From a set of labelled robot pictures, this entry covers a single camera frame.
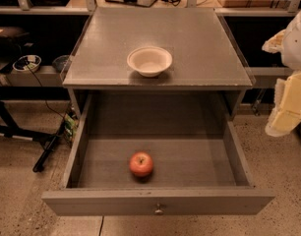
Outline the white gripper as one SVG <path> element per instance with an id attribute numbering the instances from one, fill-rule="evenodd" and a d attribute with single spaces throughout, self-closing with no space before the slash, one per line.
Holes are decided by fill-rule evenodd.
<path id="1" fill-rule="evenodd" d="M 301 10 L 281 30 L 266 40 L 262 50 L 281 52 L 282 63 L 292 70 L 301 71 Z M 301 123 L 301 72 L 294 72 L 286 80 L 277 79 L 274 87 L 274 108 L 265 131 L 269 136 L 288 135 Z"/>

